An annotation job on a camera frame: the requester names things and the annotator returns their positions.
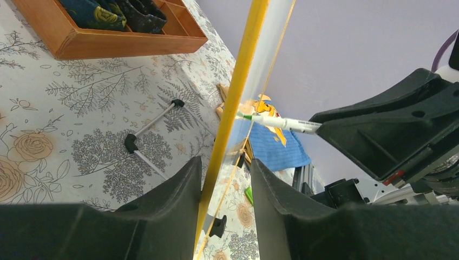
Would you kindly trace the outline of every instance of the table surface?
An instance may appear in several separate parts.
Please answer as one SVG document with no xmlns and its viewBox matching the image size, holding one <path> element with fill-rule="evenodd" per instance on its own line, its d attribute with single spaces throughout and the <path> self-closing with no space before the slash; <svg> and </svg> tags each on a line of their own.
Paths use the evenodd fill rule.
<svg viewBox="0 0 459 260">
<path fill-rule="evenodd" d="M 0 0 L 0 203 L 107 211 L 143 195 L 163 180 L 127 155 L 123 140 L 175 98 L 217 131 L 215 85 L 229 85 L 235 60 L 200 7 L 184 2 L 209 38 L 194 54 L 56 61 L 10 0 Z M 137 144 L 169 177 L 201 155 L 204 178 L 213 139 L 174 109 Z M 259 259 L 249 185 L 247 170 L 220 174 L 211 207 L 224 197 L 217 216 L 228 216 L 227 230 L 222 239 L 202 233 L 200 259 Z"/>
</svg>

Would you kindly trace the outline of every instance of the yellow pole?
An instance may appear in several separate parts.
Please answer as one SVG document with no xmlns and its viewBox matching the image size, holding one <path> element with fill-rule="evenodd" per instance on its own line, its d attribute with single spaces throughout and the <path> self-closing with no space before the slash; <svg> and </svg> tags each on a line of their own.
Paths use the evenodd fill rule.
<svg viewBox="0 0 459 260">
<path fill-rule="evenodd" d="M 209 203 L 211 202 L 215 183 L 217 182 L 220 166 L 223 163 L 231 128 L 233 127 L 234 119 L 238 111 L 242 92 L 244 91 L 244 86 L 255 54 L 255 48 L 266 17 L 269 2 L 270 0 L 253 0 L 248 13 L 238 59 L 236 60 L 233 77 L 229 86 L 228 97 L 225 102 L 225 110 L 220 120 L 220 127 L 218 128 L 206 179 L 204 180 L 204 187 L 202 188 L 194 250 L 196 250 L 198 246 L 199 235 L 204 226 L 204 220 L 206 218 L 207 209 L 209 208 Z"/>
</svg>

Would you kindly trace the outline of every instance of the white marker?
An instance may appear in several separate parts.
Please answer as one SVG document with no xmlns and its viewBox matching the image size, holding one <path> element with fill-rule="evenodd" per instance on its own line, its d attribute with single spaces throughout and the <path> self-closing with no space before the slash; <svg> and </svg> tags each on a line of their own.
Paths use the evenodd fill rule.
<svg viewBox="0 0 459 260">
<path fill-rule="evenodd" d="M 272 116 L 262 115 L 244 115 L 243 118 L 257 122 L 260 125 L 277 127 L 283 130 L 290 130 L 306 134 L 315 134 L 317 129 L 322 125 L 321 123 L 290 118 L 274 118 Z"/>
</svg>

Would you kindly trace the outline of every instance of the lavender wall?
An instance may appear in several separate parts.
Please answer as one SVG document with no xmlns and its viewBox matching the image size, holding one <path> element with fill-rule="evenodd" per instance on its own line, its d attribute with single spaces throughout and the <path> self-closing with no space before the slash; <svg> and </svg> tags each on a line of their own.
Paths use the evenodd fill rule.
<svg viewBox="0 0 459 260">
<path fill-rule="evenodd" d="M 197 2 L 237 56 L 251 1 Z M 370 98 L 430 68 L 458 14 L 455 0 L 297 1 L 267 95 L 282 116 L 299 119 Z M 301 140 L 326 183 L 366 175 L 317 136 Z"/>
</svg>

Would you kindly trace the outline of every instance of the wooden tray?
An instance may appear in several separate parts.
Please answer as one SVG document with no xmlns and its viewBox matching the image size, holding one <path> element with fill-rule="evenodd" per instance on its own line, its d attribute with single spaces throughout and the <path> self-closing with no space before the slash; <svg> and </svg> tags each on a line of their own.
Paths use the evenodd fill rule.
<svg viewBox="0 0 459 260">
<path fill-rule="evenodd" d="M 167 16 L 163 34 L 79 28 L 58 0 L 12 0 L 57 60 L 193 53 L 206 35 L 181 0 L 153 0 Z"/>
</svg>

